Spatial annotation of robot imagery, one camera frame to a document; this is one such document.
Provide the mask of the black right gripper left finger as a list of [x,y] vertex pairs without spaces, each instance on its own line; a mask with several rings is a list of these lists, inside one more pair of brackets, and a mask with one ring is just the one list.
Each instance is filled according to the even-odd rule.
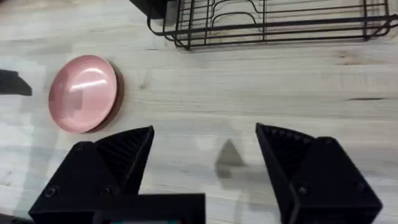
[[76,143],[29,215],[33,220],[92,220],[100,199],[137,195],[154,133],[147,126]]

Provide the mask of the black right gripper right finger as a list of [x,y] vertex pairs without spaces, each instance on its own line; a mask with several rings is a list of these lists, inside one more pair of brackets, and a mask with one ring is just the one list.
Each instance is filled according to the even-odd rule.
[[256,124],[282,223],[372,223],[383,208],[339,142]]

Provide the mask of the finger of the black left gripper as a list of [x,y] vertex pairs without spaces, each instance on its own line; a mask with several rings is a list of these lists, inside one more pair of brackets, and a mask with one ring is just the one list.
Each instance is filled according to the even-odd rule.
[[1,69],[1,95],[32,96],[32,87],[19,76],[18,72]]

